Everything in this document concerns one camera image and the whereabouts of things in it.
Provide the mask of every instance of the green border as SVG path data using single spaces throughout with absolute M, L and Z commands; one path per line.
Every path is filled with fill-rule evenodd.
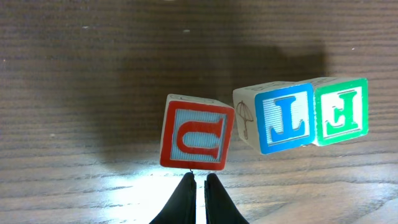
M 360 131 L 354 132 L 354 133 L 349 133 L 345 134 L 342 136 L 337 136 L 335 138 L 330 138 L 330 139 L 324 139 L 323 138 L 323 127 L 322 127 L 322 112 L 321 112 L 321 96 L 326 94 L 326 93 L 333 93 L 336 91 L 341 91 L 341 90 L 346 90 L 349 88 L 355 88 L 355 87 L 362 87 L 362 122 L 363 122 L 363 128 Z M 317 88 L 315 90 L 315 112 L 316 112 L 316 119 L 317 119 L 317 140 L 318 140 L 318 145 L 319 146 L 327 146 L 329 144 L 334 144 L 337 142 L 357 138 L 360 136 L 364 136 L 368 133 L 369 131 L 369 123 L 368 123 L 368 111 L 369 111 L 369 105 L 368 105 L 368 80 L 366 78 L 360 78 L 357 80 L 351 80 L 348 82 L 343 82 L 343 83 L 337 83 L 334 85 L 329 85 L 329 86 L 324 86 Z

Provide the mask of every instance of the alphabet block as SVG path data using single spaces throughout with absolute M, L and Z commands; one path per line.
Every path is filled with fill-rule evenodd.
M 233 100 L 239 137 L 262 154 L 314 140 L 310 83 L 272 82 L 238 88 Z
M 323 77 L 311 83 L 315 95 L 316 138 L 326 146 L 368 133 L 368 80 Z
M 169 94 L 160 143 L 160 164 L 224 169 L 234 109 L 220 101 Z

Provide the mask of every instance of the dark wood grain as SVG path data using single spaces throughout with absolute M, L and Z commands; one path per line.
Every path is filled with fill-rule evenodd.
M 398 223 L 398 2 L 0 1 L 0 223 L 147 223 L 187 170 L 159 165 L 169 93 L 369 79 L 363 138 L 217 172 L 251 223 Z M 203 181 L 197 222 L 205 222 Z

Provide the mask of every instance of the red border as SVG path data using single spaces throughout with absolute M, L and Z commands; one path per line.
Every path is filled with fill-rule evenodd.
M 174 133 L 175 114 L 177 109 L 214 112 L 226 115 L 226 130 L 223 142 L 223 152 L 220 162 L 195 162 L 195 161 L 177 161 L 171 160 L 172 141 Z M 164 167 L 176 167 L 187 169 L 206 169 L 206 170 L 222 170 L 225 167 L 226 156 L 231 140 L 232 128 L 234 124 L 235 110 L 230 107 L 204 105 L 200 103 L 192 103 L 186 101 L 171 101 L 167 109 L 166 124 L 163 136 L 162 153 L 160 155 L 160 164 Z

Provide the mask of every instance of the umbrella drawing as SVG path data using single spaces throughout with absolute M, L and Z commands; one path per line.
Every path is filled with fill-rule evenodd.
M 248 106 L 240 101 L 238 105 L 236 105 L 236 113 L 243 119 L 244 122 L 244 138 L 248 140 L 248 127 L 246 126 L 246 122 L 253 122 L 253 115 L 251 114 Z

